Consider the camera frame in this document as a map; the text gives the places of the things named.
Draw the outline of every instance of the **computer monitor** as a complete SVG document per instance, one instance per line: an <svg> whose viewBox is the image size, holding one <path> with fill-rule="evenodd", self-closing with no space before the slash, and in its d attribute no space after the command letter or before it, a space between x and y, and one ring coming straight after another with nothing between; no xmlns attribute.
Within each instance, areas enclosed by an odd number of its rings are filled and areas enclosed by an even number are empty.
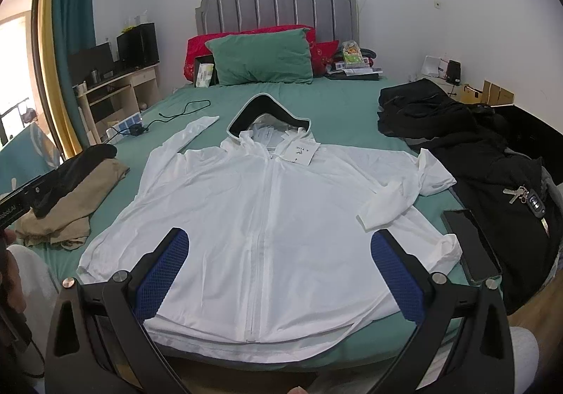
<svg viewBox="0 0 563 394"><path fill-rule="evenodd" d="M98 70L100 78L114 70L112 50L109 43L100 44L90 49L83 49L68 56L70 80L75 86L86 81L87 76L94 69Z"/></svg>

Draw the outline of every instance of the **phone screen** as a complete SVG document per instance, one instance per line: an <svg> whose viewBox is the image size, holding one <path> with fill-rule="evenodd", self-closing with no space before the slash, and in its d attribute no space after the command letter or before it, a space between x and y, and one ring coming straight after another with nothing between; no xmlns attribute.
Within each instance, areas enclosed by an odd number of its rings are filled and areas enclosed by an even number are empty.
<svg viewBox="0 0 563 394"><path fill-rule="evenodd" d="M487 278L499 276L500 266L471 211L469 209L444 211L443 219L448 230L454 233L460 242L462 257L471 276L468 280L481 283Z"/></svg>

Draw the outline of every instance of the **green pillow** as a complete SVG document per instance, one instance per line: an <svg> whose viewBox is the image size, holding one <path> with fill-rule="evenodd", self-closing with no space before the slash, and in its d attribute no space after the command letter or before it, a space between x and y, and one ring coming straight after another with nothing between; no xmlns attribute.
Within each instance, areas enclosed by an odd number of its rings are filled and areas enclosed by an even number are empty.
<svg viewBox="0 0 563 394"><path fill-rule="evenodd" d="M229 35L205 43L213 53L219 84L313 80L307 29Z"/></svg>

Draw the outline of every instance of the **person's hand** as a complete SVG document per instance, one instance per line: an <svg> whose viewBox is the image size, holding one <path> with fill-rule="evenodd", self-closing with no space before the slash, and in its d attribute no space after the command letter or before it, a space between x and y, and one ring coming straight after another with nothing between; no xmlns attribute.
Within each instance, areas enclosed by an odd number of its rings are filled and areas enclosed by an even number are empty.
<svg viewBox="0 0 563 394"><path fill-rule="evenodd" d="M6 244L10 245L16 241L16 233L10 229L4 230ZM13 254L6 250L6 276L2 277L0 273L0 284L4 285L7 294L8 305L18 313L23 313L25 310L25 297L21 290L20 269Z"/></svg>

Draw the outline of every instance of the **curtain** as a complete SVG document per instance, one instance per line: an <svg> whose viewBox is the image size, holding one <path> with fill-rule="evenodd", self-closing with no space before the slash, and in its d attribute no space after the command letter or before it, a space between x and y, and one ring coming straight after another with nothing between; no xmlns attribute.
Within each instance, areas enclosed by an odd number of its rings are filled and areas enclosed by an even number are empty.
<svg viewBox="0 0 563 394"><path fill-rule="evenodd" d="M70 158L78 154L82 147L70 121L61 87L58 83L55 44L53 41L52 0L39 0L38 32L39 58L41 60L47 102L51 110L55 130L63 146L63 153L67 158Z"/></svg>
<svg viewBox="0 0 563 394"><path fill-rule="evenodd" d="M92 0L52 0L53 41L58 81L70 122L82 147L88 147L88 138L78 102L72 90L67 57L82 49L96 46Z"/></svg>

